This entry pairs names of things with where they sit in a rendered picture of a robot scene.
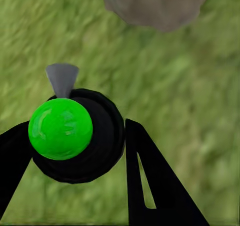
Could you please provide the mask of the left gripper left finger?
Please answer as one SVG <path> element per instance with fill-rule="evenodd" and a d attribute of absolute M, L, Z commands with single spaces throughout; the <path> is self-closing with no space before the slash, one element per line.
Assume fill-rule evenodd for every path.
<path fill-rule="evenodd" d="M 0 220 L 32 158 L 28 128 L 29 121 L 0 135 Z"/>

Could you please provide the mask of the pesticide atomizer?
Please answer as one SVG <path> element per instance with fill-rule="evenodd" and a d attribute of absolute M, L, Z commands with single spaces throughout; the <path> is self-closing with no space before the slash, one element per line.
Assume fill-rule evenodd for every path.
<path fill-rule="evenodd" d="M 30 118 L 31 157 L 58 182 L 92 182 L 124 156 L 124 119 L 116 104 L 100 92 L 73 89 L 79 74 L 76 66 L 55 63 L 44 71 L 55 95 Z"/>

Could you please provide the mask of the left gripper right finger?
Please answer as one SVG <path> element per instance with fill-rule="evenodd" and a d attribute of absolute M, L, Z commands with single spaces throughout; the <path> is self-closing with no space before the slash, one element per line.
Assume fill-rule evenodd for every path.
<path fill-rule="evenodd" d="M 145 128 L 125 120 L 129 226 L 210 226 Z M 145 206 L 139 154 L 156 209 Z"/>

